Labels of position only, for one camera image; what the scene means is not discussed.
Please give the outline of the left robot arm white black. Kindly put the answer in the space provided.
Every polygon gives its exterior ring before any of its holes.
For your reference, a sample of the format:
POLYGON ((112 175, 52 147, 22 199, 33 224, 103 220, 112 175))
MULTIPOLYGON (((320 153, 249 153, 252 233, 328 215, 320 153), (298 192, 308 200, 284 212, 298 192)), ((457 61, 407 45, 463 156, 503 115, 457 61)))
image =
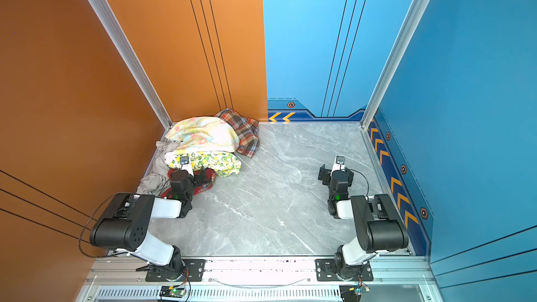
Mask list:
POLYGON ((180 248, 165 243, 149 232, 152 219, 185 218, 194 195, 212 187, 216 173, 177 169, 170 174, 171 186, 162 195, 115 194, 90 233, 92 246, 143 260, 148 282, 200 282, 206 261, 184 260, 180 248))

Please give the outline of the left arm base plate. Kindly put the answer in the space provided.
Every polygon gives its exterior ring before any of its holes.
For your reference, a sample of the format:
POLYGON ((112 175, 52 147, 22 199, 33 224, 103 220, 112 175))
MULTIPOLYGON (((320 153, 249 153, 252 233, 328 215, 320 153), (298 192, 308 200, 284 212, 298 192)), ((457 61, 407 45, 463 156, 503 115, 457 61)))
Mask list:
POLYGON ((181 272, 172 272, 163 266, 149 265, 145 277, 146 282, 201 282, 206 266, 205 259, 184 259, 181 272))

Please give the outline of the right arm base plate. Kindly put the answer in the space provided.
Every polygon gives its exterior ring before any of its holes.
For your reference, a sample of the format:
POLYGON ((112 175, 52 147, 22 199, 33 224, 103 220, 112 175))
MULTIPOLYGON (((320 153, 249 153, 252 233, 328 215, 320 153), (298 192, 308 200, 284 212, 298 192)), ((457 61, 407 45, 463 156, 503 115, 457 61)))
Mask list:
POLYGON ((315 260, 316 278, 319 282, 373 282, 373 271, 369 263, 345 267, 338 270, 333 258, 315 260))

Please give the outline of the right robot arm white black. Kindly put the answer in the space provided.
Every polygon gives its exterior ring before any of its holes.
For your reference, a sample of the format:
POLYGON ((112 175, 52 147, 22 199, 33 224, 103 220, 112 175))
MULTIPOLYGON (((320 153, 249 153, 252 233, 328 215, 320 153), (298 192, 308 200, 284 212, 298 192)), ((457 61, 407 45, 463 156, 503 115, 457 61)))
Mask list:
POLYGON ((395 208, 391 196, 377 194, 349 195, 355 171, 335 163, 331 169, 320 167, 318 180, 328 187, 329 214, 340 220, 351 220, 355 237, 339 246, 330 270, 321 265, 321 278, 342 281, 372 281, 370 261, 380 254, 406 249, 408 230, 395 208))

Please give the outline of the dark red cloth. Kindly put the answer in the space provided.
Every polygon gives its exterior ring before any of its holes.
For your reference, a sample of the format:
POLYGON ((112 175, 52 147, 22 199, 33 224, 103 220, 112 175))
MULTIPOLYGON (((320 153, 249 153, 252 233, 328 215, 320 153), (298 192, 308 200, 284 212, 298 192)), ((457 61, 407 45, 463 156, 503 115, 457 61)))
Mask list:
MULTIPOLYGON (((168 172, 169 180, 171 181, 171 177, 173 174, 175 174, 177 169, 170 169, 168 172)), ((215 173, 212 169, 204 169, 201 170, 194 170, 194 196, 201 194, 209 189, 211 189, 214 185, 215 179, 217 178, 217 173, 215 173)), ((160 198, 163 199, 170 199, 171 194, 171 186, 168 187, 167 190, 165 190, 162 194, 160 194, 160 198)))

